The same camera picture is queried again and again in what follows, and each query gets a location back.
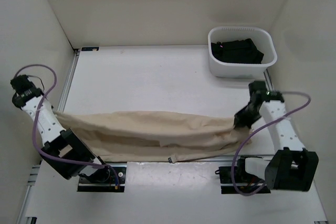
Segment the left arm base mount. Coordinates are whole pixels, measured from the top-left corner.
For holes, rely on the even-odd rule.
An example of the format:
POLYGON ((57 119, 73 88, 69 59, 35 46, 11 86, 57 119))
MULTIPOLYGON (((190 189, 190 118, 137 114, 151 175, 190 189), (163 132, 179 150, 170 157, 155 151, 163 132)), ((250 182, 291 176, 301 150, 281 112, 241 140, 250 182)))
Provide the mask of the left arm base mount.
POLYGON ((109 163, 114 172, 110 169, 105 172, 102 178, 88 180, 79 177, 77 192, 86 193, 123 193, 127 177, 126 163, 109 163))

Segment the beige trousers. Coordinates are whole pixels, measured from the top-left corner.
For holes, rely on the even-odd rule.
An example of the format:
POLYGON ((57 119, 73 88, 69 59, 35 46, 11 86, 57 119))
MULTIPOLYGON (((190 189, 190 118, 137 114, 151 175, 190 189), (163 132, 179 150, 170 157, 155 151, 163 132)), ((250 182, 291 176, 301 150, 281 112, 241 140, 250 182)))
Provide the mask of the beige trousers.
POLYGON ((183 162, 234 152, 249 136, 231 118, 163 111, 72 115, 56 113, 64 128, 107 162, 183 162))

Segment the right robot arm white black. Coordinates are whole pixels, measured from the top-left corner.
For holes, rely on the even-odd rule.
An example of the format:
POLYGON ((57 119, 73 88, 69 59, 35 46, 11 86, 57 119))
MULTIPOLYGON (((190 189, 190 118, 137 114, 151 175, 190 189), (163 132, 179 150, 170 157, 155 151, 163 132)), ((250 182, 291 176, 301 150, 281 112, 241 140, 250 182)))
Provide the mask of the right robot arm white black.
POLYGON ((291 92, 292 95, 307 98, 307 101, 288 112, 285 107, 285 91, 269 91, 264 81, 253 81, 248 88, 249 102, 235 114, 234 128, 250 129, 259 119, 264 119, 265 125, 253 130, 240 144, 233 157, 230 177, 234 189, 243 196, 252 196, 264 187, 269 190, 309 191, 319 158, 316 152, 308 151, 299 140, 289 117, 307 107, 311 102, 310 96, 302 92, 291 92), (264 129, 269 131, 273 142, 273 158, 267 161, 258 156, 240 156, 239 152, 244 145, 264 129), (247 182, 253 177, 260 179, 258 188, 252 191, 239 189, 236 178, 247 182))

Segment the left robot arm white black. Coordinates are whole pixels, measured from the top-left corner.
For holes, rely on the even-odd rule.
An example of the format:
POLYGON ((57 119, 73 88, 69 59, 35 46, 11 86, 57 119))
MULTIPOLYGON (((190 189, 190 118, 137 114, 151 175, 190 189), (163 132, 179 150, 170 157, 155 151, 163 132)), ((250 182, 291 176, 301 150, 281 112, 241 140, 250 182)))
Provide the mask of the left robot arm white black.
POLYGON ((76 176, 84 177, 92 183, 108 180, 110 169, 104 166, 101 158, 95 156, 71 129, 61 126, 49 101, 44 99, 41 107, 38 107, 44 93, 30 81, 29 76, 24 74, 13 78, 11 86, 15 90, 12 98, 15 107, 26 112, 32 120, 35 119, 36 113, 39 113, 37 129, 33 130, 35 133, 39 132, 41 136, 43 146, 37 148, 39 151, 56 158, 97 164, 95 167, 69 164, 42 155, 55 171, 67 180, 76 176))

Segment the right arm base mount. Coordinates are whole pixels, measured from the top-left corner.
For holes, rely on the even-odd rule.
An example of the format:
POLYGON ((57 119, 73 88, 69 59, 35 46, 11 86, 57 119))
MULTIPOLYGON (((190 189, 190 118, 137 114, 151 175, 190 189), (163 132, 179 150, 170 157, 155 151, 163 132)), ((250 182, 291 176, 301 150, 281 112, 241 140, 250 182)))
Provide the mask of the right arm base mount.
MULTIPOLYGON (((221 194, 238 194, 232 183, 230 166, 220 166, 215 171, 215 175, 219 176, 221 194)), ((243 194, 253 193, 264 183, 264 180, 255 175, 239 173, 236 166, 234 167, 234 180, 236 182, 236 187, 243 194)))

